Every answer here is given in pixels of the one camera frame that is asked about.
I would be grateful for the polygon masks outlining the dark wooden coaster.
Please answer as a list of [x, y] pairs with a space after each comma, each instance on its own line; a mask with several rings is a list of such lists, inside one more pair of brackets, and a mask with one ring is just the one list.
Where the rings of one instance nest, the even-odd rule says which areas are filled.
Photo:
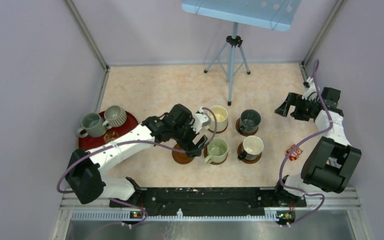
[[182, 149], [177, 143], [174, 147], [175, 150], [171, 152], [173, 160], [180, 165], [187, 165], [191, 163], [194, 158], [186, 154], [186, 151]]
[[241, 122], [241, 119], [238, 118], [238, 119], [236, 120], [236, 123], [235, 123], [235, 129], [236, 129], [236, 131], [237, 131], [240, 135], [242, 135], [242, 136], [244, 136], [244, 137], [254, 136], [254, 135], [259, 131], [259, 127], [257, 127], [256, 130], [255, 130], [254, 132], [251, 132], [251, 133], [242, 132], [242, 131], [240, 131], [240, 122]]
[[224, 148], [219, 148], [215, 147], [214, 148], [217, 153], [220, 153], [221, 155], [214, 155], [212, 152], [206, 147], [204, 149], [204, 162], [206, 164], [211, 164], [211, 165], [221, 165], [223, 164], [227, 158], [228, 158], [228, 149]]
[[249, 154], [248, 152], [246, 152], [244, 150], [243, 143], [240, 143], [238, 148], [237, 148], [237, 159], [239, 161], [246, 163], [246, 164], [254, 164], [254, 163], [258, 162], [260, 160], [261, 156], [262, 156], [262, 153], [260, 153], [259, 155], [252, 155], [252, 154]]
[[227, 128], [228, 128], [228, 126], [226, 126], [226, 127], [225, 127], [224, 129], [222, 129], [222, 130], [218, 130], [218, 131], [215, 132], [215, 133], [216, 133], [216, 134], [221, 134], [221, 133], [225, 132]]

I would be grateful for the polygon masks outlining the light green mug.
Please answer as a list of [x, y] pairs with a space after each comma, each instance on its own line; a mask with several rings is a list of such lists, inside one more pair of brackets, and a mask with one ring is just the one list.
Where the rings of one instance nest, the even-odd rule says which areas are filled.
[[229, 153], [229, 145], [222, 138], [214, 138], [204, 149], [204, 162], [211, 165], [220, 165], [225, 162]]

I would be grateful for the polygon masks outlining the dark grey cup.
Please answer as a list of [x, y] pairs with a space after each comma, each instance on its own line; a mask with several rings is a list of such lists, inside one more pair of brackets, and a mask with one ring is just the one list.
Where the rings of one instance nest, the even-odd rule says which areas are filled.
[[240, 131], [244, 133], [252, 133], [259, 127], [261, 123], [261, 115], [254, 109], [247, 109], [240, 115]]

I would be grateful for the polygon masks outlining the cream mug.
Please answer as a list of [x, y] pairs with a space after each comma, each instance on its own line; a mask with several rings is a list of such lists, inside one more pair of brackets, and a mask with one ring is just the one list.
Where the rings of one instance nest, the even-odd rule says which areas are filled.
[[[214, 113], [216, 121], [217, 121], [217, 127], [216, 132], [223, 130], [226, 126], [228, 126], [228, 111], [223, 106], [215, 105], [210, 108], [210, 110]], [[211, 113], [208, 114], [210, 116], [211, 122], [209, 124], [209, 129], [215, 131], [215, 120], [213, 118], [213, 115]]]

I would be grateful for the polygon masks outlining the white cup dark inside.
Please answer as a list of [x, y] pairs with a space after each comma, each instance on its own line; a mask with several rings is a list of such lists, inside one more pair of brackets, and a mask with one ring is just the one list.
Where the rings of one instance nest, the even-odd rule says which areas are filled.
[[261, 138], [251, 135], [247, 136], [243, 141], [243, 148], [250, 155], [259, 155], [264, 150], [264, 142]]

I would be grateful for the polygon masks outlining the grey ribbed cup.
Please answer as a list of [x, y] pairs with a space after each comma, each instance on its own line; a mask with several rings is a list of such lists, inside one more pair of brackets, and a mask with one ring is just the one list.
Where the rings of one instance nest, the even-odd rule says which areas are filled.
[[127, 112], [120, 106], [113, 105], [104, 112], [104, 119], [102, 124], [104, 128], [118, 128], [126, 123]]

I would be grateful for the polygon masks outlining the grey green mug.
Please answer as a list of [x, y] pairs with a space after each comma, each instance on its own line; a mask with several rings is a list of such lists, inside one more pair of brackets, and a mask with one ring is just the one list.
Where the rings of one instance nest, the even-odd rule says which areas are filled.
[[76, 132], [79, 138], [85, 138], [87, 136], [99, 138], [103, 136], [107, 130], [112, 128], [108, 121], [104, 120], [104, 118], [95, 112], [86, 114], [82, 118], [80, 125], [81, 127]]

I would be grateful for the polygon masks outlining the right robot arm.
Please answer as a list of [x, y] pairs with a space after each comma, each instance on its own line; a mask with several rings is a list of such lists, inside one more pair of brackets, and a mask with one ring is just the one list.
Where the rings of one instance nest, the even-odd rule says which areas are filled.
[[279, 206], [300, 201], [305, 192], [323, 191], [341, 193], [347, 187], [362, 152], [347, 140], [343, 128], [344, 113], [339, 109], [341, 92], [335, 88], [324, 87], [321, 92], [323, 103], [317, 92], [309, 89], [305, 95], [290, 92], [285, 101], [274, 112], [286, 117], [290, 106], [295, 109], [290, 115], [300, 121], [314, 120], [322, 132], [320, 140], [305, 161], [301, 173], [286, 175], [283, 182], [277, 183], [273, 200]]

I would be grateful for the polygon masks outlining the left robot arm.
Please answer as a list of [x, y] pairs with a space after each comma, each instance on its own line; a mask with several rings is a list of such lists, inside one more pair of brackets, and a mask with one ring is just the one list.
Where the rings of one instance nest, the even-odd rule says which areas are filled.
[[116, 165], [151, 147], [167, 149], [164, 143], [174, 140], [176, 152], [187, 157], [199, 157], [211, 142], [203, 135], [197, 143], [194, 139], [202, 129], [215, 119], [213, 112], [200, 107], [195, 113], [182, 104], [176, 104], [162, 116], [150, 116], [119, 138], [90, 150], [78, 148], [70, 156], [66, 171], [59, 182], [65, 180], [69, 193], [73, 193], [83, 205], [96, 199], [116, 198], [127, 206], [140, 202], [140, 193], [127, 178], [105, 177]]

